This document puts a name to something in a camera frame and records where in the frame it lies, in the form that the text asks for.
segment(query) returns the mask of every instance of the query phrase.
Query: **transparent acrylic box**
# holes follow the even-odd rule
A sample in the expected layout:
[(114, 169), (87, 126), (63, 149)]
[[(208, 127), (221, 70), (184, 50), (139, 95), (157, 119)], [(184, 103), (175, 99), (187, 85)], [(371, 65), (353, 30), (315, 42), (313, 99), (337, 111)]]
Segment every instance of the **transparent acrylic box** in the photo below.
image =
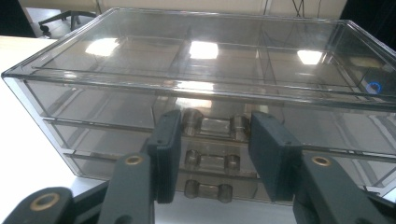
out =
[(114, 8), (2, 77), (76, 175), (109, 179), (179, 109), (177, 188), (266, 201), (251, 111), (331, 153), (363, 189), (396, 187), (395, 67), (351, 21)]

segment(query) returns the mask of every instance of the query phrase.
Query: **white wall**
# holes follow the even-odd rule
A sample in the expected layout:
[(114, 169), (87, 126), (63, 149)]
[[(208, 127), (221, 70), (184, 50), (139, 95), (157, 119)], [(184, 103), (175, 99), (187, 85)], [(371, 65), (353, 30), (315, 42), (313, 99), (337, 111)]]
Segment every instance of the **white wall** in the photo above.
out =
[[(297, 7), (301, 0), (294, 0)], [(304, 0), (305, 16), (316, 18), (320, 0)], [(319, 17), (322, 19), (339, 19), (347, 0), (321, 0)], [(295, 17), (296, 10), (292, 0), (268, 0), (267, 15)]]

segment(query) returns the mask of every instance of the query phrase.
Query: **clear lid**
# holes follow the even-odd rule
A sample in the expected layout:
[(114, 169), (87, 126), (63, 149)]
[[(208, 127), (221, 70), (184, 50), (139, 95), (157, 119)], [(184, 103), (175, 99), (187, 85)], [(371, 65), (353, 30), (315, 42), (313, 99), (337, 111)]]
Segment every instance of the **clear lid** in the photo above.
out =
[(351, 21), (115, 8), (3, 76), (390, 111), (395, 55)]

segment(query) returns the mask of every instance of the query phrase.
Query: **white table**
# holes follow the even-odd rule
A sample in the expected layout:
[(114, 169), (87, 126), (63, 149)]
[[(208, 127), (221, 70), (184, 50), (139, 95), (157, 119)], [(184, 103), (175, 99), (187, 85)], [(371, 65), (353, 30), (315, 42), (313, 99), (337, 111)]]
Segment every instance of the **white table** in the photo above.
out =
[[(23, 61), (55, 40), (0, 36), (0, 71)], [(67, 187), (79, 194), (100, 181), (76, 177), (47, 137), (0, 81), (0, 222), (31, 193)]]

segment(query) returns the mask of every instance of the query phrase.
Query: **bolt hole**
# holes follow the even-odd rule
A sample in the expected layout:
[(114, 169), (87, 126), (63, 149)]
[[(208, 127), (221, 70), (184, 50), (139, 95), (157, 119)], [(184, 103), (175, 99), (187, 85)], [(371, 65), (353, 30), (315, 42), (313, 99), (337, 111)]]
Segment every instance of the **bolt hole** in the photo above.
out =
[(33, 211), (42, 211), (51, 208), (60, 200), (58, 193), (48, 193), (36, 198), (31, 204), (30, 209)]
[(317, 165), (321, 165), (321, 166), (330, 166), (332, 164), (328, 159), (324, 157), (314, 157), (312, 158), (312, 161)]
[(128, 157), (125, 160), (125, 163), (128, 165), (137, 165), (140, 162), (142, 162), (143, 158), (139, 157), (139, 156), (132, 156), (132, 157)]
[(119, 217), (114, 222), (114, 224), (131, 224), (131, 223), (132, 223), (132, 217), (130, 217), (130, 216)]

